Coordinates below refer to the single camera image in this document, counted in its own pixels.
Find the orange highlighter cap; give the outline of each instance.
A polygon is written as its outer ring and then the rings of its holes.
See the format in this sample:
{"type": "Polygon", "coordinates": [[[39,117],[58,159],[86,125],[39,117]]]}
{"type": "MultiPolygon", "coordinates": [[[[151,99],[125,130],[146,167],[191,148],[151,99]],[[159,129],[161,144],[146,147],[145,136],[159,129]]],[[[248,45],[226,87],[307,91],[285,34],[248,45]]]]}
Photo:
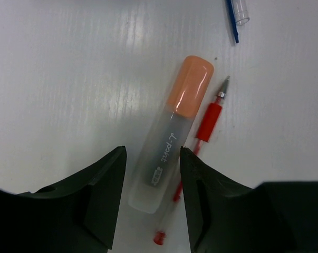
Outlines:
{"type": "Polygon", "coordinates": [[[193,55],[185,58],[170,92],[167,106],[185,118],[194,118],[213,72],[213,65],[206,60],[193,55]]]}

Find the red pen grip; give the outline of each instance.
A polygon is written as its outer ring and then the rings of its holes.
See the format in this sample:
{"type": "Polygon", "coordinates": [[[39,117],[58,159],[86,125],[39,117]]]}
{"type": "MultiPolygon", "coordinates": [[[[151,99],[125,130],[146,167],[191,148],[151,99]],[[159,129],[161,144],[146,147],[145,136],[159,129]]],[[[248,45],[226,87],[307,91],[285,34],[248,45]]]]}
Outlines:
{"type": "Polygon", "coordinates": [[[222,106],[219,104],[212,103],[209,105],[197,131],[196,138],[206,142],[209,141],[221,110],[222,106]]]}

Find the blue pen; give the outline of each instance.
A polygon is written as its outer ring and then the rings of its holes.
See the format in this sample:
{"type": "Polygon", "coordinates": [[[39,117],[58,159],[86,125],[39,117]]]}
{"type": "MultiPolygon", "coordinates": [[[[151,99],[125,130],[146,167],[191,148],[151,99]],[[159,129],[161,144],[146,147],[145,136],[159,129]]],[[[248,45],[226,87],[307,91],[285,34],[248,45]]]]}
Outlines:
{"type": "Polygon", "coordinates": [[[237,32],[237,27],[236,27],[236,20],[235,20],[233,3],[232,3],[232,0],[226,0],[226,1],[227,1],[227,5],[228,5],[228,13],[229,13],[229,18],[230,18],[230,23],[232,25],[232,30],[233,30],[235,42],[238,43],[238,32],[237,32]]]}

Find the white table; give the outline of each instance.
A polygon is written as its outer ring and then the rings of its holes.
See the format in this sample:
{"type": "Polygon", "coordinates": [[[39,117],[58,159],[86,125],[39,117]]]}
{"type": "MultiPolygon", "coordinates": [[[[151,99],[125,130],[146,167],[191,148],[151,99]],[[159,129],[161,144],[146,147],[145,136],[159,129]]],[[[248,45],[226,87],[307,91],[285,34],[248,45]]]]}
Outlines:
{"type": "Polygon", "coordinates": [[[222,0],[0,0],[0,188],[63,179],[118,145],[127,173],[112,252],[189,252],[183,203],[170,237],[127,205],[130,175],[183,59],[212,62],[187,144],[226,75],[200,157],[238,182],[318,180],[318,0],[247,0],[232,46],[222,0]]]}

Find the marker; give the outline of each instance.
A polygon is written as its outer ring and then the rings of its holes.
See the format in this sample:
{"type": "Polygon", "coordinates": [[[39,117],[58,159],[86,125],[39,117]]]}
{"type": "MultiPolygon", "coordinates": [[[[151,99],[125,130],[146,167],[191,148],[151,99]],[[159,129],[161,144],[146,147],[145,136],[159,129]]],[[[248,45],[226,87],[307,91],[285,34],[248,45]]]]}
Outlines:
{"type": "Polygon", "coordinates": [[[147,213],[158,209],[213,72],[214,67],[202,58],[184,60],[158,123],[142,147],[130,206],[147,213]]]}

